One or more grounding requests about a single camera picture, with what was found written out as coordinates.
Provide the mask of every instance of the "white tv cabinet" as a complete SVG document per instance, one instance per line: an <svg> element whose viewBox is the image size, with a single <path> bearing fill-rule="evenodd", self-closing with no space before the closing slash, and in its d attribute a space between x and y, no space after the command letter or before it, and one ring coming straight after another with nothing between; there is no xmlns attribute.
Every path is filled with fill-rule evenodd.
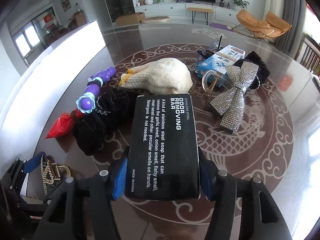
<svg viewBox="0 0 320 240"><path fill-rule="evenodd" d="M232 26L238 25L239 22L236 18L238 14L237 11L222 8L218 6L212 5L204 5L204 4L197 4L197 3L156 3L150 5L141 5L135 7L135 12L143 12L145 13L146 17L151 16L169 16L172 19L186 19L190 20L192 24L192 12L188 11L189 7L193 8L208 8L213 10L213 14L209 13L209 23L221 23L224 25ZM204 13L197 12L196 13L196 20L205 21Z"/></svg>

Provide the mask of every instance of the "blue logo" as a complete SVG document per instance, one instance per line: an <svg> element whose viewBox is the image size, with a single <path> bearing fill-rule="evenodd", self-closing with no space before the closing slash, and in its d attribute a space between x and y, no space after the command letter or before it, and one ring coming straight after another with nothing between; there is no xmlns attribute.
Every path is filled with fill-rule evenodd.
<svg viewBox="0 0 320 240"><path fill-rule="evenodd" d="M221 61L214 61L213 65L218 68L226 68L228 66L226 63L221 62Z"/></svg>

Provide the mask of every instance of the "red plastic bag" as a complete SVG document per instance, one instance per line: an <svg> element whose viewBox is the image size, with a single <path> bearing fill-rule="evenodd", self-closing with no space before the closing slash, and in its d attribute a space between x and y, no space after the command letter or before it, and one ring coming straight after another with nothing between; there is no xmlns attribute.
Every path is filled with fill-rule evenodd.
<svg viewBox="0 0 320 240"><path fill-rule="evenodd" d="M76 119L81 119L83 113L77 108L74 111L74 116ZM59 116L56 122L51 127L49 133L47 134L46 139L48 138L57 138L62 135L70 132L75 124L75 121L72 119L71 114L63 113Z"/></svg>

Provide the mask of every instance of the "black box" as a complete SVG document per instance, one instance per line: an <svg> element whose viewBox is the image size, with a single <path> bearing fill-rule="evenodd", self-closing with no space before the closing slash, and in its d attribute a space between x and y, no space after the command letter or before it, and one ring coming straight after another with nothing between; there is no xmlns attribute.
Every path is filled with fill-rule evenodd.
<svg viewBox="0 0 320 240"><path fill-rule="evenodd" d="M127 197L199 198L199 159L189 94L139 96L126 177Z"/></svg>

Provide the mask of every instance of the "round table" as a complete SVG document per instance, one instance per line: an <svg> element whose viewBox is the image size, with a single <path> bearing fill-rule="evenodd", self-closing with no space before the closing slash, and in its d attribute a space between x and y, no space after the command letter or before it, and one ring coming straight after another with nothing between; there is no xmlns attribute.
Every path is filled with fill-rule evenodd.
<svg viewBox="0 0 320 240"><path fill-rule="evenodd" d="M196 51L207 48L221 35L222 46L232 44L245 50L246 55L257 52L271 72L265 84L247 93L244 119L233 135L219 127L219 121L207 106L201 79L192 71L198 57ZM320 216L316 197L320 189L317 175L320 94L311 74L265 42L220 29L175 24L140 25L105 33L104 39L107 46L79 73L56 105L35 154L44 151L56 162L68 165L77 179L108 169L130 144L130 123L108 134L93 156L86 156L79 149L72 134L44 139L49 129L61 113L75 109L75 101L86 87L90 69L93 74L115 65L117 74L108 86L117 88L121 74L128 68L175 57L191 72L193 87L189 93L194 106L197 141L206 157L236 178L260 177L272 192L293 239L304 239ZM44 198L39 169L29 175L27 194ZM241 199L236 206L233 239L239 232ZM199 200L167 202L122 196L112 207L123 240L204 239L214 203L203 195ZM93 235L90 223L87 219L88 236Z"/></svg>

